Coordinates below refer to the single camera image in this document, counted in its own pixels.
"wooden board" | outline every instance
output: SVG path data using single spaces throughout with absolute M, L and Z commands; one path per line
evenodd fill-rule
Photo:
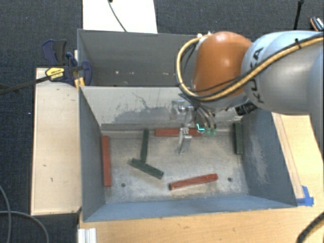
M 324 210 L 323 162 L 309 117 L 275 114 L 274 119 L 281 143 L 285 144 L 285 156 L 294 156 L 295 163 L 290 165 L 296 165 L 301 184 L 315 198 L 313 207 L 94 223 L 83 223 L 80 218 L 80 228 L 96 227 L 98 243 L 295 242 L 298 234 Z M 306 242 L 323 242 L 323 234 L 324 227 L 319 228 Z
M 37 78 L 45 69 L 37 69 Z M 76 88 L 46 81 L 36 85 L 32 162 L 32 215 L 77 212 L 81 176 Z

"gray bin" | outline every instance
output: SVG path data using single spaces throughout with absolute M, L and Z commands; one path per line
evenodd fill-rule
M 222 116 L 230 112 L 220 113 L 215 137 L 194 137 L 190 151 L 181 155 L 175 154 L 178 138 L 154 136 L 156 128 L 181 125 L 169 115 L 171 101 L 180 99 L 171 74 L 178 49 L 191 38 L 78 31 L 79 61 L 90 60 L 94 73 L 93 86 L 82 87 L 79 93 L 84 221 L 297 206 L 270 112 L 256 110 L 241 119 L 242 155 L 234 150 L 233 117 Z M 193 63 L 188 64 L 188 73 Z M 147 163 L 164 171 L 160 180 L 129 165 L 132 158 L 139 159 L 144 128 L 150 129 Z M 110 137 L 111 187 L 103 184 L 102 135 Z M 169 182 L 208 173 L 217 173 L 219 179 L 168 190 Z

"yellow cable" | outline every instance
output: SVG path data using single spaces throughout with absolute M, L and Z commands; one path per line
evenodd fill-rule
M 210 34 L 204 35 L 202 37 L 198 37 L 198 38 L 194 38 L 190 41 L 188 41 L 179 51 L 178 53 L 178 57 L 177 57 L 177 62 L 176 62 L 176 75 L 179 81 L 179 86 L 182 88 L 182 90 L 184 91 L 185 94 L 187 94 L 188 96 L 191 97 L 199 97 L 200 95 L 198 95 L 195 92 L 192 92 L 191 90 L 189 90 L 189 88 L 185 85 L 185 83 L 183 82 L 182 76 L 181 76 L 181 57 L 183 52 L 193 43 L 199 41 L 201 38 L 209 36 Z M 246 75 L 245 77 L 243 77 L 241 80 L 239 80 L 238 82 L 234 83 L 233 85 L 231 85 L 230 87 L 226 88 L 225 90 L 218 92 L 214 95 L 210 95 L 207 97 L 203 97 L 203 98 L 199 98 L 200 101 L 212 101 L 212 100 L 217 100 L 221 97 L 225 97 L 227 95 L 229 95 L 230 93 L 234 92 L 235 90 L 237 90 L 238 88 L 240 88 L 241 86 L 245 85 L 248 81 L 250 81 L 252 78 L 254 78 L 257 74 L 259 74 L 262 70 L 264 70 L 265 68 L 267 68 L 269 65 L 271 65 L 273 62 L 275 62 L 278 59 L 283 58 L 284 56 L 295 52 L 301 48 L 310 46 L 312 44 L 315 44 L 317 42 L 323 41 L 323 37 L 318 37 L 318 38 L 314 38 L 311 40 L 307 40 L 305 42 L 300 42 L 297 43 L 295 46 L 292 46 L 284 51 L 281 51 L 279 53 L 276 53 L 275 55 L 273 55 L 271 58 L 268 58 L 266 61 L 264 61 L 261 65 L 259 65 L 257 68 L 255 68 L 251 73 L 249 73 L 248 75 Z

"dark green block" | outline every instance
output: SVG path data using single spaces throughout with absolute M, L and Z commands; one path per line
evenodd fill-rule
M 234 124 L 234 142 L 235 142 L 235 154 L 243 154 L 243 138 L 242 138 L 242 125 L 241 123 Z
M 144 163 L 146 162 L 146 158 L 147 158 L 148 137 L 149 137 L 149 130 L 145 129 L 143 131 L 142 148 L 141 148 L 141 161 Z
M 141 160 L 137 160 L 135 158 L 133 158 L 130 161 L 130 165 L 132 167 L 134 167 L 134 168 L 137 168 L 137 169 L 139 169 L 139 170 L 141 170 L 141 171 L 143 171 L 143 172 L 145 172 L 145 173 L 147 173 L 147 174 L 149 174 L 151 176 L 159 178 L 159 179 L 161 179 L 163 174 L 164 174 L 164 172 L 162 172 L 161 170 L 156 169 L 156 168 L 142 162 Z

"white paper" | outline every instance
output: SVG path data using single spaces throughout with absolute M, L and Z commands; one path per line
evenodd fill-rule
M 111 5 L 127 31 L 157 33 L 153 0 L 113 0 Z M 123 31 L 107 0 L 83 0 L 83 29 Z

